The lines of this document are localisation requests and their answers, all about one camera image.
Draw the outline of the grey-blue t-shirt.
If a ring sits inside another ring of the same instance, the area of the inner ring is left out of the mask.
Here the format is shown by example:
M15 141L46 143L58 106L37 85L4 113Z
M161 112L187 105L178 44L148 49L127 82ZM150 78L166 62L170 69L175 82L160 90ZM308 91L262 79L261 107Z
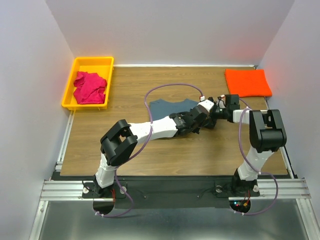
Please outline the grey-blue t-shirt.
M170 114L189 112L197 106L198 102L186 98L180 102L169 102L163 99L157 99L149 103L149 109L154 121L160 120Z

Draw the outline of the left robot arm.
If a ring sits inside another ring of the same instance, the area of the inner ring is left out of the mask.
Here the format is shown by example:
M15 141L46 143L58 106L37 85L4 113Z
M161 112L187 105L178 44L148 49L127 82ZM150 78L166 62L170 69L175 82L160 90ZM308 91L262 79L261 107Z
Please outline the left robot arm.
M199 133L213 106L206 100L190 111L172 113L152 122L117 121L100 139L101 158L93 180L95 193L100 197L108 193L109 187L114 184L116 169L133 158L132 153L137 145L145 147L151 140Z

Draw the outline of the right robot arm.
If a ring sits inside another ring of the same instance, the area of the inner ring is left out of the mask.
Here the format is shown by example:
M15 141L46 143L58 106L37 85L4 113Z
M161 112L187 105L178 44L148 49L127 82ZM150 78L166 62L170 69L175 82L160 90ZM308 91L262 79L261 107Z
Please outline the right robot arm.
M278 109L253 110L240 108L237 94L221 95L217 100L209 97L209 117L211 121L227 120L239 124L238 146L243 163L235 170L230 184L233 194L258 192L257 179L262 175L262 168L271 157L287 142L287 134L281 113ZM249 126L250 149L245 154L242 147L242 125Z

